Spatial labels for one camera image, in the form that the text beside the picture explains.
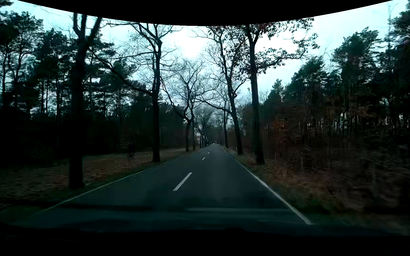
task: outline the black border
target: black border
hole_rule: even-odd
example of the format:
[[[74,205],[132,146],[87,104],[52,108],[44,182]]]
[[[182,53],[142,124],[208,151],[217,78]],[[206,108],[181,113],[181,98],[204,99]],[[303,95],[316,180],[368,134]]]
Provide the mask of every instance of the black border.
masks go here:
[[[79,14],[101,16],[107,19],[180,26],[220,26],[295,20],[389,1],[256,1],[254,6],[248,4],[251,1],[146,2],[119,0],[102,1],[104,4],[101,5],[97,4],[100,0],[23,0],[22,2]]]

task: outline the white road edge line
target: white road edge line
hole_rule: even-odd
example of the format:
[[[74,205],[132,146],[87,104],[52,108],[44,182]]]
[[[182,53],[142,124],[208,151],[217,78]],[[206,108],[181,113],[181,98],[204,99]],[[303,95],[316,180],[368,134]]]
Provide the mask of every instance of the white road edge line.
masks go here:
[[[230,154],[229,152],[227,152],[227,150],[225,150],[223,147],[221,147],[222,150],[224,150],[226,153]],[[261,184],[262,186],[266,187],[268,190],[270,190],[271,193],[273,193],[279,200],[281,200],[285,205],[287,205],[287,207],[289,207],[289,209],[291,209],[295,214],[297,214],[297,216],[299,218],[301,218],[306,224],[308,225],[312,225],[312,222],[306,218],[305,215],[303,215],[301,212],[299,212],[297,209],[295,209],[293,206],[291,206],[286,200],[284,200],[284,198],[282,198],[278,193],[276,193],[273,189],[271,189],[265,182],[263,182],[259,177],[255,176],[251,171],[249,171],[244,165],[242,165],[242,163],[238,162],[233,156],[232,158],[239,163],[246,171],[248,171],[249,173],[251,173],[251,175],[256,178]]]
[[[191,175],[192,173],[189,173],[179,184],[178,184],[178,186],[176,186],[175,188],[174,188],[174,191],[177,191],[178,189],[179,189],[179,187],[181,187],[181,185],[183,185],[183,183],[187,180],[187,178],[189,178],[189,176]]]
[[[82,195],[89,194],[89,193],[91,193],[91,192],[94,192],[94,191],[96,191],[96,190],[98,190],[98,189],[101,189],[101,188],[103,188],[103,187],[105,187],[105,186],[108,186],[108,185],[110,185],[110,184],[113,184],[113,183],[115,183],[115,182],[118,182],[118,181],[120,181],[120,180],[123,180],[123,179],[125,179],[125,178],[129,178],[129,177],[131,177],[131,176],[140,174],[140,173],[142,173],[142,172],[144,172],[144,171],[146,171],[146,170],[148,170],[148,169],[149,169],[149,168],[144,169],[144,170],[139,171],[139,172],[136,172],[136,173],[134,173],[134,174],[129,174],[129,175],[126,176],[126,177],[122,177],[122,178],[120,178],[120,179],[117,179],[116,181],[109,182],[109,183],[104,184],[104,185],[102,185],[102,186],[99,186],[99,187],[97,187],[97,188],[95,188],[95,189],[91,189],[90,191],[87,191],[87,192],[85,192],[85,193],[83,193],[83,194],[76,195],[76,196],[74,196],[74,197],[72,197],[72,198],[69,198],[69,199],[64,200],[64,201],[62,201],[62,202],[59,202],[59,203],[57,203],[57,204],[54,205],[54,206],[50,206],[50,207],[48,207],[47,209],[43,209],[42,211],[39,211],[39,212],[37,212],[37,213],[34,213],[33,215],[29,216],[28,219],[29,219],[29,218],[32,218],[32,217],[34,217],[34,216],[36,216],[36,215],[38,215],[39,213],[43,213],[43,212],[45,212],[45,211],[48,211],[48,210],[53,209],[54,207],[60,206],[60,205],[62,205],[62,204],[64,204],[64,203],[67,203],[67,202],[70,202],[70,201],[72,201],[72,200],[74,200],[74,199],[77,199],[78,197],[81,197]]]

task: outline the forest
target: forest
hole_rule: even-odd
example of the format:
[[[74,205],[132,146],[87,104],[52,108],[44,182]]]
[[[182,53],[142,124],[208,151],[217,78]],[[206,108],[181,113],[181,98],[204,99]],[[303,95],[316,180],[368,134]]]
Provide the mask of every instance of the forest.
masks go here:
[[[68,159],[77,189],[83,156],[124,152],[129,140],[153,162],[165,148],[219,143],[265,166],[274,185],[320,184],[335,208],[410,207],[410,0],[387,36],[343,38],[330,67],[309,54],[317,34],[293,37],[295,51],[255,50],[260,38],[308,32],[313,17],[197,27],[207,44],[192,59],[163,46],[185,28],[93,17],[86,29],[87,19],[74,13],[67,36],[0,11],[0,168]],[[102,26],[128,27],[132,42],[102,40]],[[259,74],[294,59],[306,62],[287,85],[259,90]]]

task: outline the tree trunk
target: tree trunk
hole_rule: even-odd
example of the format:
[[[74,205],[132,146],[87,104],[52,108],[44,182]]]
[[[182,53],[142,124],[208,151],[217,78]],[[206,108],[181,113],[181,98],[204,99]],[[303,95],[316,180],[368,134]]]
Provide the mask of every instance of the tree trunk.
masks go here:
[[[72,77],[72,136],[69,160],[69,189],[79,189],[83,183],[83,77],[85,75],[85,39],[81,39],[75,65],[71,70]]]
[[[159,161],[159,105],[158,97],[153,96],[153,162]]]
[[[225,139],[225,148],[229,148],[229,143],[227,142],[227,118],[229,114],[224,111],[224,139]]]
[[[89,88],[89,94],[90,94],[90,104],[91,104],[91,120],[94,121],[94,106],[93,106],[93,88],[92,88],[92,81],[90,78],[90,88]]]
[[[60,120],[61,120],[61,88],[59,79],[56,78],[56,156],[59,157],[60,149]]]
[[[238,117],[236,116],[236,108],[235,108],[235,101],[234,97],[232,95],[232,81],[228,79],[227,81],[227,91],[229,94],[229,100],[231,103],[231,116],[234,122],[235,126],[235,136],[236,136],[236,150],[239,155],[243,154],[243,148],[242,148],[242,137],[240,133],[240,125],[238,124]]]
[[[45,113],[44,109],[44,79],[42,79],[41,83],[41,113]]]
[[[191,121],[187,120],[186,123],[186,133],[185,133],[185,142],[186,142],[186,152],[189,151],[189,127],[191,126]]]
[[[256,161],[258,164],[264,164],[264,156],[262,150],[262,142],[260,136],[260,118],[259,118],[259,90],[257,89],[257,69],[256,69],[256,54],[255,54],[255,44],[250,44],[249,49],[249,61],[251,65],[251,92],[252,92],[252,113],[253,113],[253,123],[252,123],[252,140],[254,147],[254,154],[256,156]]]
[[[46,88],[46,95],[45,95],[45,113],[47,113],[47,115],[48,115],[48,84],[49,83],[50,83],[50,81],[47,80],[47,88]]]
[[[196,134],[194,133],[194,112],[191,108],[191,133],[192,133],[192,150],[196,149]]]

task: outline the dry grass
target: dry grass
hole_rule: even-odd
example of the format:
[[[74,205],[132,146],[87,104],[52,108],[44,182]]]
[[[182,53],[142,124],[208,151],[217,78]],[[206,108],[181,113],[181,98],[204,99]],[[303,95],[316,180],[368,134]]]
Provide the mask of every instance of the dry grass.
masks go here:
[[[267,158],[265,165],[258,165],[250,154],[237,155],[233,149],[227,151],[314,223],[343,223],[410,235],[410,212],[367,210],[373,202],[371,180],[355,172],[351,168],[352,161],[336,161],[332,163],[333,168],[321,169],[315,167],[320,165],[313,159],[310,169],[298,171],[288,160]],[[406,169],[378,172],[380,197],[388,209],[400,203],[400,183],[408,175],[406,172]]]

